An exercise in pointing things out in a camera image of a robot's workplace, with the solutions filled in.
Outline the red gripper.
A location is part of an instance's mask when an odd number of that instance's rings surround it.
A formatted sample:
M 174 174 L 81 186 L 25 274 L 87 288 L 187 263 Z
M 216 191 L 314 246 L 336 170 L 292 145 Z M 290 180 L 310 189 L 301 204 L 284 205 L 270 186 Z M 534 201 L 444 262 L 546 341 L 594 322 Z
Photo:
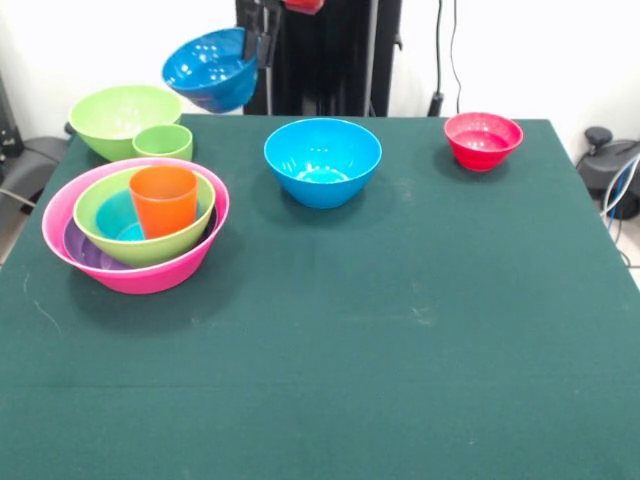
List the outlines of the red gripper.
M 284 0 L 288 10 L 303 14 L 316 14 L 323 7 L 323 0 Z M 252 59 L 256 55 L 261 69 L 270 68 L 279 34 L 282 7 L 278 0 L 237 1 L 238 26 L 244 29 L 242 58 Z

